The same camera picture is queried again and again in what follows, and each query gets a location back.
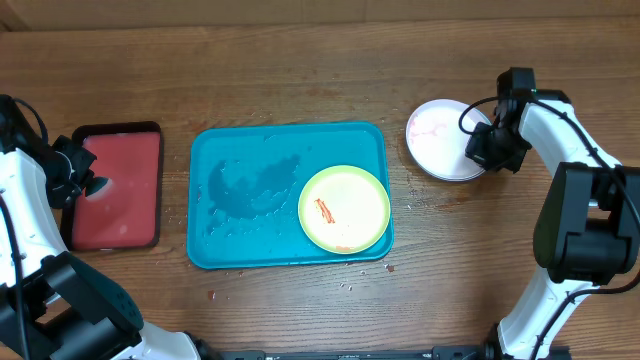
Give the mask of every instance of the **wood grain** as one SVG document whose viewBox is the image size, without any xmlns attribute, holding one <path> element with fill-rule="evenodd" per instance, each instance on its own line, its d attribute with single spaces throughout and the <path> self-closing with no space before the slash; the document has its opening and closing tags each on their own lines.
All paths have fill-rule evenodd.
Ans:
<svg viewBox="0 0 640 360">
<path fill-rule="evenodd" d="M 12 31 L 640 15 L 637 0 L 0 0 Z"/>
<path fill-rule="evenodd" d="M 53 138 L 82 124 L 161 124 L 160 243 L 81 254 L 147 320 L 227 350 L 424 349 L 479 343 L 512 309 L 534 270 L 531 234 L 550 176 L 532 151 L 515 175 L 431 178 L 407 152 L 411 112 L 494 95 L 498 74 L 531 66 L 539 87 L 572 98 L 600 145 L 640 166 L 639 40 L 635 17 L 2 33 L 0 84 L 38 109 Z M 385 136 L 396 242 L 384 261 L 242 277 L 190 264 L 189 150 L 200 132 L 351 119 Z M 556 343 L 577 359 L 636 358 L 639 294 L 587 300 Z M 0 349 L 0 358 L 13 357 Z"/>
</svg>

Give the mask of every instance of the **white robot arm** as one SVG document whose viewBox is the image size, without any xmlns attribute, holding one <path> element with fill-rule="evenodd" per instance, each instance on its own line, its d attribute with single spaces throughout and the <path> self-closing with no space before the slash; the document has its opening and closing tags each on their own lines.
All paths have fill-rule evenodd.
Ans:
<svg viewBox="0 0 640 360">
<path fill-rule="evenodd" d="M 30 310 L 25 323 L 31 359 L 78 359 L 81 354 L 86 359 L 216 359 L 201 356 L 204 344 L 199 349 L 198 341 L 187 334 L 143 322 L 122 288 L 66 251 L 51 207 L 68 204 L 93 184 L 88 170 L 93 160 L 93 154 L 67 138 L 60 137 L 53 146 L 46 144 L 15 101 L 0 95 L 0 197 L 12 223 L 7 226 L 4 214 L 0 216 L 0 340 L 24 355 L 15 328 L 20 319 L 12 305 L 16 264 L 10 230 L 27 279 L 17 286 L 29 289 L 24 291 L 29 299 L 23 307 Z M 43 303 L 60 297 L 71 308 L 47 324 L 34 326 L 46 311 Z M 49 326 L 55 327 L 55 334 Z"/>
<path fill-rule="evenodd" d="M 20 149 L 0 152 L 0 194 L 15 227 L 25 277 L 40 269 L 40 261 L 67 250 L 53 218 L 42 167 Z M 13 260 L 4 217 L 0 216 L 0 284 L 15 285 Z"/>
<path fill-rule="evenodd" d="M 562 92 L 540 93 L 535 88 L 533 70 L 512 68 L 498 77 L 498 96 L 485 100 L 499 101 L 496 122 L 492 126 L 479 124 L 474 132 L 461 128 L 471 135 L 467 157 L 487 170 L 506 168 L 516 172 L 526 151 L 533 147 L 554 178 L 534 231 L 539 265 L 495 334 L 498 359 L 533 359 L 536 345 L 535 359 L 542 359 L 549 355 L 554 337 L 587 297 L 572 294 L 598 289 L 613 275 L 631 269 L 638 251 L 638 232 L 628 211 L 623 212 L 620 196 L 613 205 L 619 190 L 600 168 L 602 163 L 591 156 L 585 141 L 608 167 L 616 168 L 620 163 L 589 136 Z M 634 171 L 620 169 L 628 169 L 629 193 Z M 611 210 L 612 216 L 609 220 L 588 219 L 589 206 Z M 564 304 L 570 296 L 575 299 Z"/>
<path fill-rule="evenodd" d="M 582 128 L 575 116 L 573 106 L 559 100 L 542 100 L 560 112 L 566 113 L 578 126 Z M 547 170 L 553 177 L 561 162 L 583 163 L 591 167 L 599 167 L 589 156 L 584 144 L 566 122 L 536 104 L 527 104 L 518 128 L 520 135 L 538 152 Z M 587 134 L 592 146 L 598 148 L 595 141 Z M 620 163 L 609 154 L 600 150 L 599 155 L 611 167 Z M 498 326 L 500 347 L 504 353 L 515 359 L 529 359 L 538 336 L 545 325 L 561 305 L 567 294 L 585 289 L 597 288 L 590 281 L 564 280 L 555 283 L 549 278 L 546 269 L 537 266 L 533 278 L 518 300 L 513 311 Z M 549 355 L 549 347 L 562 326 L 569 320 L 573 311 L 587 296 L 580 296 L 573 304 L 569 304 L 556 320 L 547 334 L 537 354 L 537 359 L 544 359 Z"/>
</svg>

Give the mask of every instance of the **blue tray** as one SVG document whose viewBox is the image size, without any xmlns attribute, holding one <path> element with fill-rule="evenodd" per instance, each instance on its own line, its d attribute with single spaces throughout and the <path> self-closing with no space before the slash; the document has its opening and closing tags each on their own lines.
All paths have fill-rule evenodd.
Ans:
<svg viewBox="0 0 640 360">
<path fill-rule="evenodd" d="M 384 138 L 367 122 L 211 129 L 191 148 L 187 253 L 204 269 L 375 260 L 393 245 L 393 218 L 380 241 L 351 255 L 327 252 L 298 220 L 307 181 L 334 165 L 376 176 L 391 196 Z"/>
</svg>

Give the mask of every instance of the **food residue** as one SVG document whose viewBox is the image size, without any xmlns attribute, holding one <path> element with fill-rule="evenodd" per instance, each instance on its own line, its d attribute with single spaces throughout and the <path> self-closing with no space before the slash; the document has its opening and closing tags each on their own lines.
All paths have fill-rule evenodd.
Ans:
<svg viewBox="0 0 640 360">
<path fill-rule="evenodd" d="M 325 205 L 324 201 L 318 199 L 315 201 L 315 203 L 322 212 L 322 217 L 325 219 L 327 224 L 335 224 L 336 221 L 333 216 L 331 216 L 331 211 L 329 211 L 329 208 L 327 208 L 327 205 Z"/>
</svg>

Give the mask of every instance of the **yellow-green plate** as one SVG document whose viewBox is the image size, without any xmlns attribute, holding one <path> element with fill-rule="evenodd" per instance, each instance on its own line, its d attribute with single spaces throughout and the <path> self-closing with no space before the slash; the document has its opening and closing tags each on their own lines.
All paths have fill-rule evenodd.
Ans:
<svg viewBox="0 0 640 360">
<path fill-rule="evenodd" d="M 319 247 L 354 254 L 380 240 L 389 225 L 391 204 L 375 176 L 339 165 L 307 182 L 300 194 L 298 217 L 305 234 Z"/>
</svg>

